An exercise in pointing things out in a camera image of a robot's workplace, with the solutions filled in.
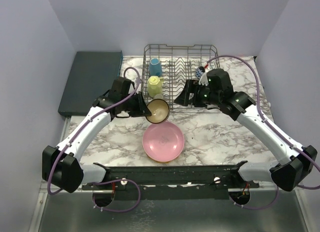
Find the brown beige bowl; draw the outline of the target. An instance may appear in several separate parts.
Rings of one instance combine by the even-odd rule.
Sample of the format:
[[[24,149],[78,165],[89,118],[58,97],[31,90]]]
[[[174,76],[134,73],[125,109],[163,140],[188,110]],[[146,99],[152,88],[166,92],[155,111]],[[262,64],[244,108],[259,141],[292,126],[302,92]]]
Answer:
[[[147,108],[150,110],[151,115],[146,116],[146,119],[152,124],[165,122],[170,115],[170,107],[163,99],[152,100],[148,103]]]

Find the yellow-green faceted mug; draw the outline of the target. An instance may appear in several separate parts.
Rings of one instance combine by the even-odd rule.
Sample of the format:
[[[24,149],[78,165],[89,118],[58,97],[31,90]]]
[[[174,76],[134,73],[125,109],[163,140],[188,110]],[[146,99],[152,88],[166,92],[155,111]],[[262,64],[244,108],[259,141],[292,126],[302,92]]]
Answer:
[[[158,76],[150,76],[147,81],[147,92],[150,97],[163,93],[163,78]]]

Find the red patterned bowl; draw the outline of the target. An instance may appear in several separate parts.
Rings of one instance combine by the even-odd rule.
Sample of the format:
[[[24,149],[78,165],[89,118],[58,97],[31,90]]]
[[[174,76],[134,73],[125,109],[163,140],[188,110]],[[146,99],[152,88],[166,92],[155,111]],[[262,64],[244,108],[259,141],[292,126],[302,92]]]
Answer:
[[[206,71],[205,67],[199,66],[199,67],[196,69],[196,72],[195,72],[196,78],[199,80],[200,77],[202,76],[202,74],[203,74],[205,71]]]

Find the blue floral mug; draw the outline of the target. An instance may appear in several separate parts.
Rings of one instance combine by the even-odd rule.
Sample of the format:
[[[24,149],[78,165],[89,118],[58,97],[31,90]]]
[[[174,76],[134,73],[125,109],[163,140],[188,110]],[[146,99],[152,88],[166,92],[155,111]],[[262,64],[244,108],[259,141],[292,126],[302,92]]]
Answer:
[[[148,71],[150,76],[162,76],[162,65],[157,58],[153,58],[149,62]]]

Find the small grey cup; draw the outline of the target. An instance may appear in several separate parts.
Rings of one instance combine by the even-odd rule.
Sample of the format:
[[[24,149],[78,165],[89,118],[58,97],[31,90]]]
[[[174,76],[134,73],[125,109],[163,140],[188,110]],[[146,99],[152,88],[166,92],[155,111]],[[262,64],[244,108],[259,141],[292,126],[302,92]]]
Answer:
[[[154,97],[154,99],[163,99],[163,95],[162,94],[156,94]]]

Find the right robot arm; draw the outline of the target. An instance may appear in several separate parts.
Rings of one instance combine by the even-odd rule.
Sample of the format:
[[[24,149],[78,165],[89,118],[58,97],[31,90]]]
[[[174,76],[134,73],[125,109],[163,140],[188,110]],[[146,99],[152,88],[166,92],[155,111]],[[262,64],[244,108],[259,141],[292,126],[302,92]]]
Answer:
[[[202,108],[216,105],[219,110],[252,132],[276,158],[272,162],[246,162],[230,175],[230,182],[240,188],[248,181],[274,182],[284,191],[292,191],[311,172],[318,152],[304,147],[280,130],[245,92],[235,92],[228,72],[213,69],[205,73],[207,84],[187,80],[174,103]]]

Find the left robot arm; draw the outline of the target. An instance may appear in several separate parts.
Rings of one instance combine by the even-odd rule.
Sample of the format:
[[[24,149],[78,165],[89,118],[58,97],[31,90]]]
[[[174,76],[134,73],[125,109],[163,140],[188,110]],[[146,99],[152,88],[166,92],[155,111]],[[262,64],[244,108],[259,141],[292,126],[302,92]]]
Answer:
[[[42,178],[69,193],[80,185],[94,183],[99,189],[110,186],[107,168],[99,165],[81,165],[80,160],[91,142],[113,121],[116,115],[127,112],[130,117],[147,117],[152,113],[140,92],[131,87],[137,83],[118,77],[107,93],[99,96],[77,128],[57,146],[47,146],[42,152]]]

